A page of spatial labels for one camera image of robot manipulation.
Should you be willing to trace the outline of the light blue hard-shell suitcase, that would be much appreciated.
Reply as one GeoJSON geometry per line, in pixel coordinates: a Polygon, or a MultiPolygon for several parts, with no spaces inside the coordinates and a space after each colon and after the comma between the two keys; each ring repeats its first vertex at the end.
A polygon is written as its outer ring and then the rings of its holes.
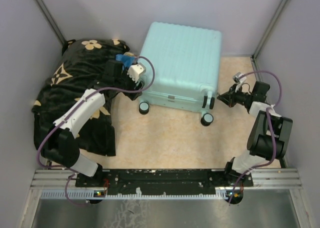
{"type": "Polygon", "coordinates": [[[139,102],[210,114],[202,105],[204,96],[217,97],[221,48],[218,30],[153,22],[138,60],[141,80],[152,85],[139,102]]]}

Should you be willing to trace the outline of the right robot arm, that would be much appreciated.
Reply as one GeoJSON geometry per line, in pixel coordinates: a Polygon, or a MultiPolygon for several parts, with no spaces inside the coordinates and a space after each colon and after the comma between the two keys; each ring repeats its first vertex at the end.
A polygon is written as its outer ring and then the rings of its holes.
{"type": "Polygon", "coordinates": [[[243,92],[239,84],[234,84],[217,97],[230,108],[237,104],[244,106],[248,114],[255,117],[246,150],[234,157],[228,163],[230,169],[223,173],[223,180],[229,186],[235,186],[241,174],[247,175],[255,168],[282,159],[287,151],[293,120],[279,115],[266,103],[269,89],[269,84],[260,81],[254,84],[252,92],[243,92]]]}

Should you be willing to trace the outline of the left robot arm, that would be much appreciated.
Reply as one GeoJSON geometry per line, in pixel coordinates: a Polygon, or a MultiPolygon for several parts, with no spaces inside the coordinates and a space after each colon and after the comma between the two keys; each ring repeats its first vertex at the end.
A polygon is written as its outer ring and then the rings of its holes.
{"type": "Polygon", "coordinates": [[[40,161],[40,157],[59,163],[59,167],[80,173],[86,176],[86,180],[91,185],[97,187],[103,183],[104,174],[98,171],[99,165],[83,156],[80,149],[75,144],[76,136],[90,119],[93,113],[106,103],[104,91],[115,91],[127,94],[138,94],[147,90],[152,84],[138,90],[125,90],[117,87],[101,87],[98,89],[86,89],[82,97],[60,118],[56,119],[48,127],[45,137],[39,145],[36,153],[37,163],[48,168],[40,161]],[[45,148],[49,147],[49,139],[54,134],[57,136],[57,159],[45,155],[45,148]]]}

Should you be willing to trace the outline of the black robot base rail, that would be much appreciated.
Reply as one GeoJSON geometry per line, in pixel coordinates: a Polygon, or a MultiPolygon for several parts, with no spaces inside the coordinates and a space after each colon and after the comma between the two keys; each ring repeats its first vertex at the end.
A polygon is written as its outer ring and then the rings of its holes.
{"type": "Polygon", "coordinates": [[[103,169],[93,177],[78,174],[77,188],[106,188],[108,195],[214,195],[233,187],[240,175],[227,169],[103,169]]]}

